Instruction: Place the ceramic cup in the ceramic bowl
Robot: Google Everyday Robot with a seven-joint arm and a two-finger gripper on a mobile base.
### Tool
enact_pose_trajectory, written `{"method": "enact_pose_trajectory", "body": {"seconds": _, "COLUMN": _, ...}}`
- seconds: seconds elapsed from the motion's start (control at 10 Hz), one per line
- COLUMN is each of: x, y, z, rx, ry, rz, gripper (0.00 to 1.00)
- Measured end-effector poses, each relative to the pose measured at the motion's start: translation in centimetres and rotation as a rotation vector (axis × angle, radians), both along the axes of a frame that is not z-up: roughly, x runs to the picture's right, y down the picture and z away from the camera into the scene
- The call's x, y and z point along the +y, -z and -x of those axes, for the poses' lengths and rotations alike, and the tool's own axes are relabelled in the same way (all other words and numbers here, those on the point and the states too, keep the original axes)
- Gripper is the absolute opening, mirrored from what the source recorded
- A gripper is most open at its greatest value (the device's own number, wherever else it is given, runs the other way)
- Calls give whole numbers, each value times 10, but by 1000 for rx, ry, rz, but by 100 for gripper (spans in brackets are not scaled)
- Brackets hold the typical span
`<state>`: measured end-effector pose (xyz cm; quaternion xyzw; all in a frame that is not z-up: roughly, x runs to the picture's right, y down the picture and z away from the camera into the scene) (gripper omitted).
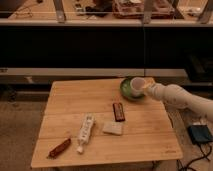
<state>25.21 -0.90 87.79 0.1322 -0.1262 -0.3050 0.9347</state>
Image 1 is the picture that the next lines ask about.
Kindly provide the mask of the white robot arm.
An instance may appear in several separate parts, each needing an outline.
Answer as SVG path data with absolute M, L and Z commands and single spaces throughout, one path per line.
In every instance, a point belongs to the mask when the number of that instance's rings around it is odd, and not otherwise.
M 145 95 L 178 109 L 189 108 L 191 111 L 206 117 L 213 122 L 213 100 L 189 93 L 176 84 L 148 84 L 143 88 Z

